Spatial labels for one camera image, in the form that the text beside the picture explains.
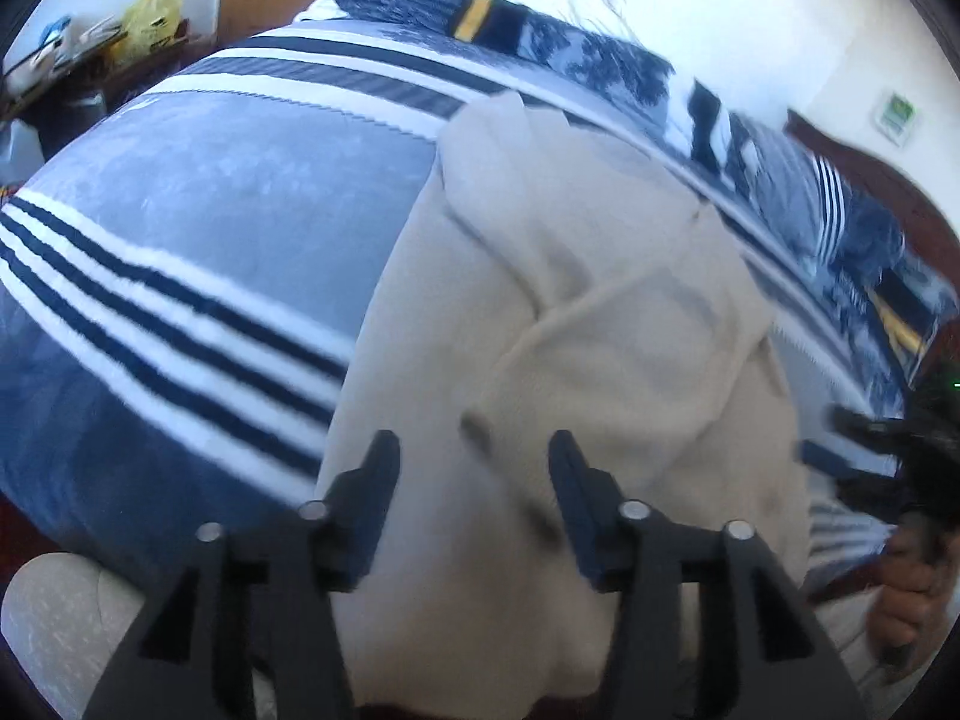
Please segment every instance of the white container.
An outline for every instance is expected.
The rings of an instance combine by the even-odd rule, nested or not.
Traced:
[[[40,138],[30,124],[0,124],[0,187],[22,184],[42,166]]]

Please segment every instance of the dark gray stripe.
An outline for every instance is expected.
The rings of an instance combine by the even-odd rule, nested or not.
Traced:
[[[227,73],[234,76],[270,76],[272,79],[336,86],[362,95],[389,100],[391,103],[414,108],[440,119],[449,119],[464,105],[462,100],[408,81],[378,76],[378,74],[352,68],[320,65],[295,59],[210,56],[181,71],[182,76],[203,76],[213,73]]]

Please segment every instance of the framed picture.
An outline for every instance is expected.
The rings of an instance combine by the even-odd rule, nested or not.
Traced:
[[[917,108],[895,92],[886,93],[874,116],[874,124],[887,138],[903,146],[917,123]]]

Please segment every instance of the wooden headboard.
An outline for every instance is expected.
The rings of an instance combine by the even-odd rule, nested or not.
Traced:
[[[903,173],[886,162],[824,135],[796,111],[784,130],[837,166],[851,185],[883,203],[904,228],[907,245],[949,279],[960,295],[960,240],[933,201]],[[960,319],[942,327],[923,361],[960,360]]]

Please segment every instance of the bed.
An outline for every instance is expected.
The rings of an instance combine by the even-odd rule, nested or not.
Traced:
[[[799,147],[719,100],[704,137],[696,88],[673,84],[667,100],[689,121],[637,118],[531,62],[349,19],[271,30],[162,81],[3,208],[0,490],[61,546],[140,587],[176,565],[200,523],[250,527],[308,500],[437,132],[507,89],[650,153],[715,205],[775,306],[802,437],[889,471],[833,436],[824,408],[896,413],[954,293],[919,257],[905,271],[902,242],[841,262],[847,228],[821,207],[839,207],[839,181],[816,220],[776,212],[766,199],[793,190],[757,177]],[[832,235],[819,259],[803,249],[814,228]],[[877,268],[932,279],[912,354],[891,348],[865,298]],[[813,584],[882,546],[888,528],[855,519],[856,539],[821,556]]]

